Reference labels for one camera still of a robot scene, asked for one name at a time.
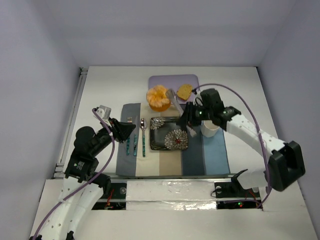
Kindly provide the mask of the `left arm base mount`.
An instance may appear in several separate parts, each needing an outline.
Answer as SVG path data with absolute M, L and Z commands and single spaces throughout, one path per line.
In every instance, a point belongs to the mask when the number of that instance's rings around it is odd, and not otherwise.
M 92 210 L 126 210 L 126 182 L 112 182 L 106 193 L 92 207 Z

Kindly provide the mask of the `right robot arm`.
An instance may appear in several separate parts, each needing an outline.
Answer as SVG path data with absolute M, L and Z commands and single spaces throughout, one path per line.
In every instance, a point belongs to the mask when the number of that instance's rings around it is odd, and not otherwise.
M 264 168 L 244 169 L 232 177 L 242 189 L 264 188 L 284 191 L 306 173 L 301 146 L 285 142 L 260 129 L 258 122 L 250 122 L 238 109 L 225 106 L 214 88 L 197 93 L 199 102 L 187 102 L 184 108 L 176 107 L 178 123 L 188 130 L 204 121 L 211 121 L 225 132 L 236 136 L 263 157 Z

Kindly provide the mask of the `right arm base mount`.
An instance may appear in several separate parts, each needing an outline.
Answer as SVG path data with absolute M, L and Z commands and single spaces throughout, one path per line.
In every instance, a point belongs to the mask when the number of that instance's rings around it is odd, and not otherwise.
M 262 199 L 252 188 L 243 189 L 233 182 L 215 182 L 210 196 L 216 201 L 218 210 L 261 209 Z

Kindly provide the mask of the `white mug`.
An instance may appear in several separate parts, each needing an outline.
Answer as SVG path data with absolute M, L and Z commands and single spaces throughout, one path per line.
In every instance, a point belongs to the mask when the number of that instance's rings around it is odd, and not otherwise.
M 213 137 L 219 129 L 220 127 L 213 124 L 211 120 L 204 120 L 200 127 L 202 135 L 206 138 Z

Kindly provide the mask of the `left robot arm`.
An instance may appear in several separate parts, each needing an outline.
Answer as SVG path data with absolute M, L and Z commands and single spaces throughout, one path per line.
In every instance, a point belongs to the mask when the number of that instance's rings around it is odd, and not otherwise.
M 74 149 L 64 172 L 57 204 L 30 237 L 32 240 L 73 240 L 96 202 L 111 191 L 110 176 L 97 172 L 97 155 L 108 145 L 125 142 L 136 128 L 115 118 L 101 121 L 98 132 L 85 126 L 76 132 Z

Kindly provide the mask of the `orange frosted round cake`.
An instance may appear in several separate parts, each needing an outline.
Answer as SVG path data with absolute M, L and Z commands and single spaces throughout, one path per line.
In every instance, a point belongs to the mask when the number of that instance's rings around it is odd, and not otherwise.
M 163 85 L 156 85 L 147 91 L 146 100 L 153 111 L 164 112 L 171 106 L 166 96 L 167 90 Z

